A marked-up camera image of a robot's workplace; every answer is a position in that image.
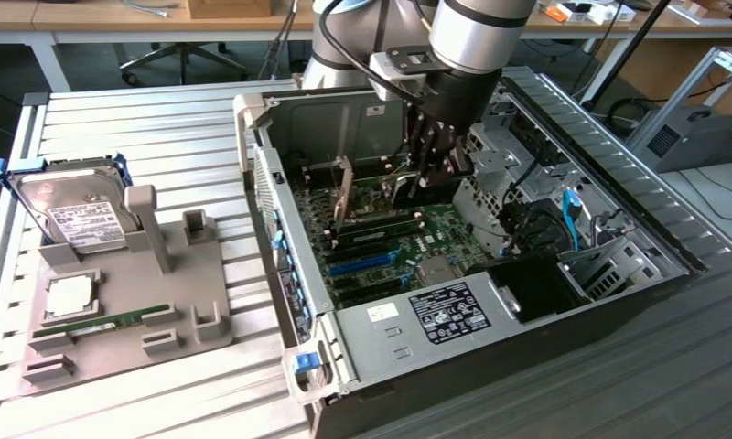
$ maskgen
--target motherboard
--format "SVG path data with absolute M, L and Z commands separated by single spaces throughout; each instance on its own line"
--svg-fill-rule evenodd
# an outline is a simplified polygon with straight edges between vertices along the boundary
M 491 259 L 452 204 L 394 209 L 378 185 L 354 186 L 352 192 L 348 218 L 334 230 L 339 190 L 294 186 L 310 243 L 339 309 L 456 279 L 472 265 Z

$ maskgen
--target warning label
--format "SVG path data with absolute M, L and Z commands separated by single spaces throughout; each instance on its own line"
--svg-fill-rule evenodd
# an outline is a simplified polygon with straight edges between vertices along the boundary
M 491 326 L 467 283 L 410 298 L 428 341 L 439 345 Z
M 49 209 L 51 218 L 73 247 L 124 239 L 109 202 Z

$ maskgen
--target hard drive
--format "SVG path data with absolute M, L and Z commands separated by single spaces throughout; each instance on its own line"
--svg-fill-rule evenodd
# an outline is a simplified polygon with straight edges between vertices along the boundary
M 47 243 L 101 252 L 124 247 L 124 234 L 140 230 L 124 206 L 132 180 L 121 155 L 51 163 L 40 157 L 8 167 L 0 159 L 0 183 L 27 207 Z

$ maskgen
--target robotic arm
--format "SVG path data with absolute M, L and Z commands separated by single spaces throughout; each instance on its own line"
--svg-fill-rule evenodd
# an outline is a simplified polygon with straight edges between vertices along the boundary
M 420 14 L 434 12 L 427 33 Z M 464 152 L 535 0 L 318 0 L 304 88 L 364 85 L 407 106 L 404 150 L 418 187 L 472 173 Z

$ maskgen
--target office chair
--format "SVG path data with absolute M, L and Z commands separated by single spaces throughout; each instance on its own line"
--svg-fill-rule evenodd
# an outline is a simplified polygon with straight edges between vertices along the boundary
M 211 43 L 175 43 L 171 46 L 163 48 L 160 46 L 160 43 L 151 43 L 152 52 L 149 52 L 141 58 L 133 59 L 132 61 L 128 61 L 120 65 L 121 80 L 128 85 L 136 86 L 139 84 L 137 75 L 131 70 L 137 69 L 139 67 L 145 66 L 157 59 L 163 59 L 175 54 L 180 55 L 180 85 L 187 84 L 187 65 L 191 63 L 191 55 L 196 55 L 202 58 L 210 59 L 222 66 L 238 70 L 242 73 L 240 79 L 244 80 L 247 77 L 247 67 L 244 67 L 234 60 L 222 57 L 220 55 L 216 55 L 207 50 L 203 50 L 202 46 L 206 46 L 207 44 Z M 218 43 L 218 51 L 223 54 L 228 53 L 228 49 L 224 43 Z

